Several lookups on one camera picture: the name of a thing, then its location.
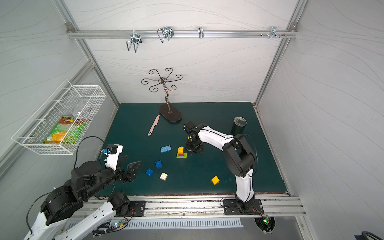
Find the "lime green lego plate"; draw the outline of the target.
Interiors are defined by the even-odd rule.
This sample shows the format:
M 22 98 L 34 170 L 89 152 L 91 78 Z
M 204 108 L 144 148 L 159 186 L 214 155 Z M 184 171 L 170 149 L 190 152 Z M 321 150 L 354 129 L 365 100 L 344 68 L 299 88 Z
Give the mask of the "lime green lego plate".
M 183 155 L 181 155 L 181 154 L 177 154 L 177 155 L 176 155 L 176 158 L 177 158 L 177 159 L 186 159 L 186 158 L 187 158 L 187 154 L 183 154 Z

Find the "light blue lego plate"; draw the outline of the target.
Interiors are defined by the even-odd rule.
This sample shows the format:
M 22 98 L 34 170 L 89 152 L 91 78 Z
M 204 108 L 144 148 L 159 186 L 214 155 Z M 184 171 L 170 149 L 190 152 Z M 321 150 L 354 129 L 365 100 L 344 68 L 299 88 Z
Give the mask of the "light blue lego plate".
M 172 148 L 170 145 L 165 146 L 165 147 L 161 147 L 161 153 L 169 152 L 171 150 L 172 150 Z

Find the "cream lego brick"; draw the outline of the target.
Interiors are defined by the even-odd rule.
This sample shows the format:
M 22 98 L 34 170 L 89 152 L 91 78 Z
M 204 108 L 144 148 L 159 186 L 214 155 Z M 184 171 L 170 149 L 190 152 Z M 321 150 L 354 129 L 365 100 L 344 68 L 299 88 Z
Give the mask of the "cream lego brick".
M 166 181 L 168 178 L 168 174 L 166 173 L 162 173 L 161 176 L 160 176 L 160 179 L 163 180 L 163 181 Z

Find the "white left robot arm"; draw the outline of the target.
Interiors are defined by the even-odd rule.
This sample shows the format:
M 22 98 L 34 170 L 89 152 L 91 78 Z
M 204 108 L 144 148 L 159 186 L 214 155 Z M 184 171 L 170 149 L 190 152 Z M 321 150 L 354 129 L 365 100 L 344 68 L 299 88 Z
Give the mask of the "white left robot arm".
M 143 163 L 133 162 L 126 169 L 116 166 L 101 169 L 99 162 L 89 161 L 71 171 L 71 179 L 61 187 L 44 194 L 45 200 L 33 225 L 28 224 L 26 240 L 81 240 L 91 232 L 101 234 L 99 226 L 115 216 L 136 215 L 134 203 L 122 191 L 112 193 L 106 202 L 80 223 L 59 234 L 59 230 L 73 214 L 94 197 L 115 182 L 132 183 Z

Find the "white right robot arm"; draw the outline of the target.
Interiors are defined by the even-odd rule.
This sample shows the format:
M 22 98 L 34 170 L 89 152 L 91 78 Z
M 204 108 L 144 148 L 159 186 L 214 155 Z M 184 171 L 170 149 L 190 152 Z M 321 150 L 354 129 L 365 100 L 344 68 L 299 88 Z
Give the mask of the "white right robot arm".
M 216 147 L 224 153 L 227 166 L 236 177 L 236 198 L 220 200 L 224 214 L 264 216 L 261 200 L 256 199 L 253 189 L 253 174 L 257 168 L 258 156 L 246 138 L 241 134 L 226 135 L 207 125 L 196 126 L 192 122 L 185 124 L 184 130 L 188 134 L 188 152 L 202 153 L 204 144 Z

